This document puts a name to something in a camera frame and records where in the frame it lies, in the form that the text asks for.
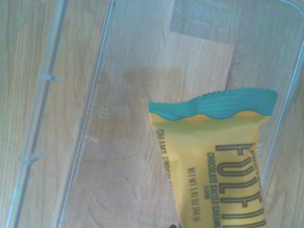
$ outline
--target snack bar wrapper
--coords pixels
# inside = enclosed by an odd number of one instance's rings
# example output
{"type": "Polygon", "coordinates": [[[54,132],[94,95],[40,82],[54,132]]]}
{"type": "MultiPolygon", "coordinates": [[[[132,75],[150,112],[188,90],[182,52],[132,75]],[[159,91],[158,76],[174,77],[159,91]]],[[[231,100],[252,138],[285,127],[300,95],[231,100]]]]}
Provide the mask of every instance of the snack bar wrapper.
{"type": "Polygon", "coordinates": [[[241,88],[149,103],[183,228],[267,227],[256,149],[277,96],[241,88]]]}

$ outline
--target wooden table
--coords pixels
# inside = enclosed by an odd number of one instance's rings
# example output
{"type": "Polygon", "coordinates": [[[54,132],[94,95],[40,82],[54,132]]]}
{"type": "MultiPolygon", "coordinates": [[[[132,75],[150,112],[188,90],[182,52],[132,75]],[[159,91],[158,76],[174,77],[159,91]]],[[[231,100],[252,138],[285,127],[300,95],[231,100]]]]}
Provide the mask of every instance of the wooden table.
{"type": "MultiPolygon", "coordinates": [[[[37,155],[47,156],[33,165],[20,227],[56,225],[107,3],[69,1],[54,72],[64,81],[51,86],[37,149],[37,155]]],[[[55,2],[4,0],[0,9],[3,227],[55,2]]],[[[301,15],[285,3],[116,1],[62,227],[167,228],[178,223],[148,101],[181,102],[241,86],[277,90],[275,114],[261,127],[263,171],[303,25],[301,15]]],[[[303,75],[298,84],[264,183],[269,227],[304,225],[303,75]]]]}

